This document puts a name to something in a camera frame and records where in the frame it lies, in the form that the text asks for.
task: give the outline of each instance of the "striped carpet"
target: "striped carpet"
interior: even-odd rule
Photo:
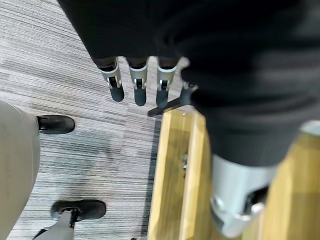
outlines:
[[[76,122],[70,134],[41,135],[36,184],[9,240],[31,240],[54,223],[49,210],[55,201],[80,199],[104,201],[107,214],[76,224],[76,240],[146,239],[161,124],[147,117],[156,106],[156,59],[148,63],[143,107],[134,104],[125,59],[119,63],[120,103],[55,0],[0,1],[0,99]],[[180,93],[185,64],[178,66],[170,99]]]

